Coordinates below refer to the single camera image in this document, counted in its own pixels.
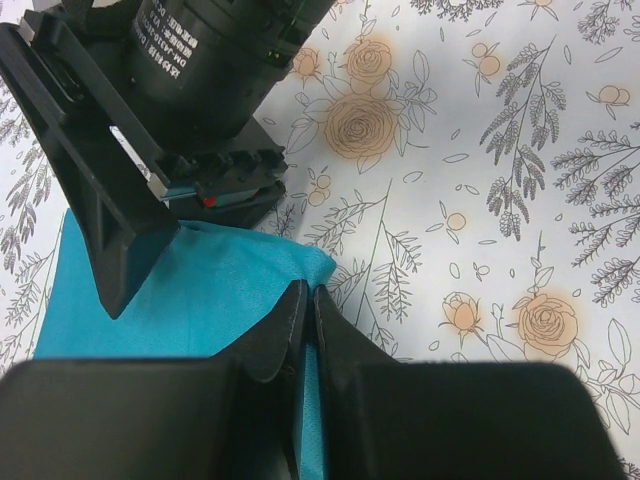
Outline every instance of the orange flower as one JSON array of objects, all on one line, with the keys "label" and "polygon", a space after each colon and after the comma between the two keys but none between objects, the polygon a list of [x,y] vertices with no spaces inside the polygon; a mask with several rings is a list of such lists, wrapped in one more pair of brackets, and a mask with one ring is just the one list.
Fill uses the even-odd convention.
[{"label": "orange flower", "polygon": [[442,303],[442,309],[447,317],[447,322],[442,325],[453,325],[460,332],[460,343],[469,333],[480,329],[477,326],[478,321],[478,302],[466,293],[453,292],[450,293]]},{"label": "orange flower", "polygon": [[387,78],[391,68],[391,50],[384,43],[365,40],[352,45],[345,53],[349,55],[347,74],[351,77],[351,88],[355,93],[367,93]]},{"label": "orange flower", "polygon": [[564,355],[578,335],[575,315],[567,303],[545,294],[525,303],[520,309],[518,333],[527,342],[527,358],[554,360]]},{"label": "orange flower", "polygon": [[324,130],[333,150],[348,159],[380,161],[393,143],[398,115],[369,95],[347,95],[331,106]]},{"label": "orange flower", "polygon": [[318,67],[318,52],[311,48],[301,48],[298,54],[293,58],[292,72],[302,77],[302,81],[306,82],[309,77],[313,77],[320,73]]}]

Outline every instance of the black mount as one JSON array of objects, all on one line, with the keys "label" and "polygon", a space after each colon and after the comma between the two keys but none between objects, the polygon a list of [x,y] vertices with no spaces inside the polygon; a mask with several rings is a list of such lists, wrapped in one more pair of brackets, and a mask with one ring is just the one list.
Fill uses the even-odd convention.
[{"label": "black mount", "polygon": [[308,341],[329,480],[625,479],[568,370],[398,363],[304,281],[210,359],[13,368],[0,382],[0,478],[298,479]]},{"label": "black mount", "polygon": [[[117,318],[178,220],[249,228],[284,194],[287,166],[284,149],[254,119],[220,140],[150,101],[126,70],[123,36],[91,36],[73,25],[62,7],[28,10],[20,26],[1,24],[0,74],[80,225],[100,301]],[[160,119],[170,115],[167,129]],[[145,162],[149,183],[114,126]]]}]

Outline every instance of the table surface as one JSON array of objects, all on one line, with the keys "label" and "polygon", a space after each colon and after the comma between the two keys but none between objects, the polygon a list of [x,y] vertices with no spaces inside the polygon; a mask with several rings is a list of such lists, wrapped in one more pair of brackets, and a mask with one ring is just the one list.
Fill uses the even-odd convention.
[{"label": "table surface", "polygon": [[[28,7],[0,0],[0,18]],[[256,114],[292,167],[259,228],[337,260],[329,289],[346,317],[398,359],[567,366],[630,478],[638,12],[634,0],[338,0]],[[67,205],[5,88],[0,117],[3,373],[33,351]]]}]

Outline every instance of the red part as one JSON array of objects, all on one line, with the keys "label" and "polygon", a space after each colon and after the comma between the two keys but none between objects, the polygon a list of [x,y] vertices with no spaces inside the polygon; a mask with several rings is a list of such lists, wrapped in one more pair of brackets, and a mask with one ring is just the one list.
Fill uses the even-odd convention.
[{"label": "red part", "polygon": [[218,197],[209,197],[203,200],[204,206],[207,208],[215,207],[217,201],[218,201]]}]

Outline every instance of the blue fabric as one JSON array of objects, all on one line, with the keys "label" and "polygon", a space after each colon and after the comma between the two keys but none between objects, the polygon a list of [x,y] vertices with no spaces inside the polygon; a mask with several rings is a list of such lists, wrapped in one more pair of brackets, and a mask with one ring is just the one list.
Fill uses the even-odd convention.
[{"label": "blue fabric", "polygon": [[[98,299],[84,239],[64,222],[51,301],[35,358],[208,357],[273,308],[289,283],[326,283],[335,262],[316,248],[258,232],[185,222],[114,321]],[[304,480],[324,478],[315,350],[308,348]]]}]

